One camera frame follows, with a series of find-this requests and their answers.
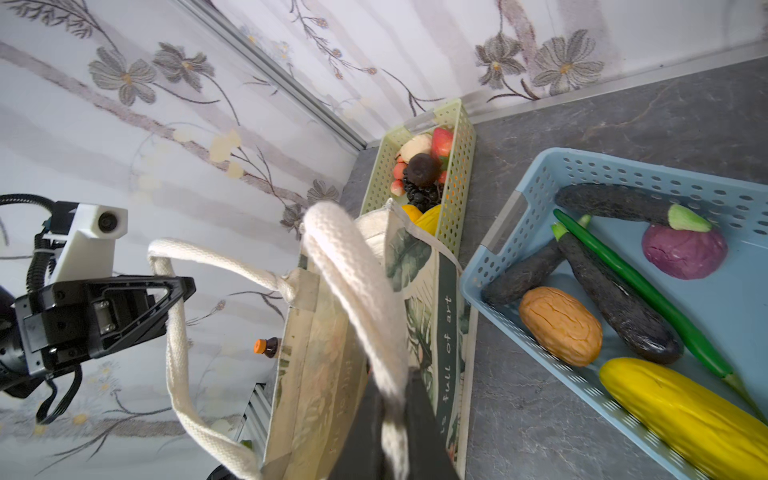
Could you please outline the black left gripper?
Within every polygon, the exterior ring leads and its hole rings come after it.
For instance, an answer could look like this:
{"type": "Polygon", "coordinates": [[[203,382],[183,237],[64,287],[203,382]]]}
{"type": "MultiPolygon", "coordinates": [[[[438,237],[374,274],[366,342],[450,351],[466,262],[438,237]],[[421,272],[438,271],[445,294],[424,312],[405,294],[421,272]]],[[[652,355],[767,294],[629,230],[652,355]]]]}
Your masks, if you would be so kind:
{"type": "Polygon", "coordinates": [[[192,277],[120,275],[15,298],[1,290],[1,391],[24,399],[41,384],[166,333],[192,277]]]}

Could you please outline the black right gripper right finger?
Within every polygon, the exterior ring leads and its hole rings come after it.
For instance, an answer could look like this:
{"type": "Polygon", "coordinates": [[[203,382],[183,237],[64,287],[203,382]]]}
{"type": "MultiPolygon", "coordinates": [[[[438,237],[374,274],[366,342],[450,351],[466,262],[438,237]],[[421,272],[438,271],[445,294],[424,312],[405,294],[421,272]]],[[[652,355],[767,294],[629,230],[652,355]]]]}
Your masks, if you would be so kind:
{"type": "Polygon", "coordinates": [[[408,435],[409,476],[415,480],[458,480],[428,398],[421,371],[409,370],[405,424],[408,435]]]}

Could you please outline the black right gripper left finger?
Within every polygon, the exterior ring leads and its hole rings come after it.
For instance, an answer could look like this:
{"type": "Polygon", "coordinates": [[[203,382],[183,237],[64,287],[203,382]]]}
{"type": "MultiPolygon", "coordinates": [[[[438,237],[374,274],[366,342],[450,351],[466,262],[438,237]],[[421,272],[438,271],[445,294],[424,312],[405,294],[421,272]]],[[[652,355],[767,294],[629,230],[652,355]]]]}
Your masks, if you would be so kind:
{"type": "Polygon", "coordinates": [[[385,477],[381,427],[384,404],[370,375],[330,480],[378,480],[385,477]]]}

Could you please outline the cream floral tote bag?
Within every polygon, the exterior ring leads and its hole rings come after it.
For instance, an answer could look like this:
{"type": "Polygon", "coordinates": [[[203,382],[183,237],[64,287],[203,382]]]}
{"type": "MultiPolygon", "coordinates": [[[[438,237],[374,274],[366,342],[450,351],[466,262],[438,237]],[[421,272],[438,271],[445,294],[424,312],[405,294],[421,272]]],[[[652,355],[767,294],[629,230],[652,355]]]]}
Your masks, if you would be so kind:
{"type": "Polygon", "coordinates": [[[409,370],[418,368],[463,478],[477,317],[460,293],[456,257],[394,201],[358,218],[321,202],[308,210],[303,229],[300,265],[285,276],[180,240],[149,245],[157,275],[171,275],[176,260],[194,261],[276,290],[289,306],[262,452],[199,415],[189,392],[184,308],[171,308],[166,383],[184,430],[226,476],[329,479],[372,375],[384,404],[383,479],[408,479],[406,388],[409,370]]]}

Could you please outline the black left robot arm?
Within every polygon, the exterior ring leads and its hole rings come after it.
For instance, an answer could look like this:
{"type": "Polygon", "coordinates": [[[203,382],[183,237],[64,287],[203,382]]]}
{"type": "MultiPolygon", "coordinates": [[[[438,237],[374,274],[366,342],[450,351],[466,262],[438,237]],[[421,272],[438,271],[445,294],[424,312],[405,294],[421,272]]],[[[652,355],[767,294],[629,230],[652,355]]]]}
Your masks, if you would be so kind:
{"type": "Polygon", "coordinates": [[[164,335],[171,308],[196,286],[190,277],[114,274],[124,209],[26,193],[1,203],[49,214],[33,240],[25,294],[1,292],[1,390],[25,399],[47,385],[36,422],[48,425],[76,396],[83,363],[164,335]]]}

